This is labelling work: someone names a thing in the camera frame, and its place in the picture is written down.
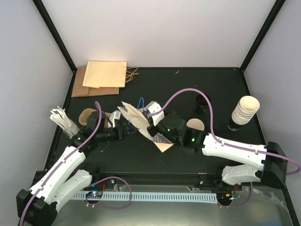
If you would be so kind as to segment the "blue checkered paper bag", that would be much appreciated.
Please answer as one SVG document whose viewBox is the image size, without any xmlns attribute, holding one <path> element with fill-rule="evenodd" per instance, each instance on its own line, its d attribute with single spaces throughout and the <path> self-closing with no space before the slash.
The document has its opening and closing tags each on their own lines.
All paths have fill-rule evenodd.
<svg viewBox="0 0 301 226">
<path fill-rule="evenodd" d="M 145 108 L 136 109 L 123 101 L 122 104 L 123 106 L 118 106 L 118 110 L 123 117 L 136 127 L 144 137 L 152 141 L 162 153 L 173 146 L 171 141 L 159 133 L 155 137 L 150 136 L 147 127 L 151 125 L 152 121 L 146 117 Z"/>
</svg>

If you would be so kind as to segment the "brown pulp cup carrier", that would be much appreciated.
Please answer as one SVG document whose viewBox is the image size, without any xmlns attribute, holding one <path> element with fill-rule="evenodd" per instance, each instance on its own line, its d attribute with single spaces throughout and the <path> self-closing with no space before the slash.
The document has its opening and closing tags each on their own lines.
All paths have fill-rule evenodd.
<svg viewBox="0 0 301 226">
<path fill-rule="evenodd" d="M 88 117 L 93 112 L 97 112 L 97 110 L 96 109 L 92 109 L 92 108 L 87 108 L 87 109 L 83 110 L 83 112 L 79 115 L 79 123 L 80 123 L 80 125 L 86 126 L 87 125 Z M 108 116 L 110 116 L 110 114 L 109 113 L 102 113 L 102 116 L 105 119 L 104 127 L 105 128 L 110 128 L 111 127 L 111 122 L 109 121 L 109 118 L 108 118 Z"/>
</svg>

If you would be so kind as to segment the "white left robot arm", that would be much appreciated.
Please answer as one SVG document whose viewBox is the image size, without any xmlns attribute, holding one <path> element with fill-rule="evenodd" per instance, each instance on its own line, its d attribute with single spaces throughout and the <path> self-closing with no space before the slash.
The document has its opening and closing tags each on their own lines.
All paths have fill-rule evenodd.
<svg viewBox="0 0 301 226">
<path fill-rule="evenodd" d="M 112 142 L 126 139 L 132 129 L 127 122 L 113 124 L 106 128 L 105 114 L 93 112 L 84 128 L 71 138 L 63 154 L 51 169 L 28 191 L 22 189 L 16 196 L 19 225 L 29 223 L 32 226 L 50 226 L 61 208 L 85 188 L 105 185 L 108 180 L 119 180 L 119 177 L 102 179 L 98 167 L 86 163 L 86 158 L 101 142 Z"/>
</svg>

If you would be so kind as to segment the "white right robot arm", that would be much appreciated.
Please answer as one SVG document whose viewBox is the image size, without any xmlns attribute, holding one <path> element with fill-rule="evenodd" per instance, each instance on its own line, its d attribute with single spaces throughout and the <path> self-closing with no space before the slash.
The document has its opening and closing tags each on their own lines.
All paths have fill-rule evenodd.
<svg viewBox="0 0 301 226">
<path fill-rule="evenodd" d="M 215 156 L 238 162 L 238 166 L 225 166 L 214 177 L 220 190 L 229 185 L 261 182 L 266 186 L 283 189 L 286 184 L 287 160 L 279 144 L 251 145 L 214 137 L 211 133 L 190 128 L 175 112 L 166 114 L 147 127 L 152 138 L 166 139 L 185 151 L 205 156 Z"/>
</svg>

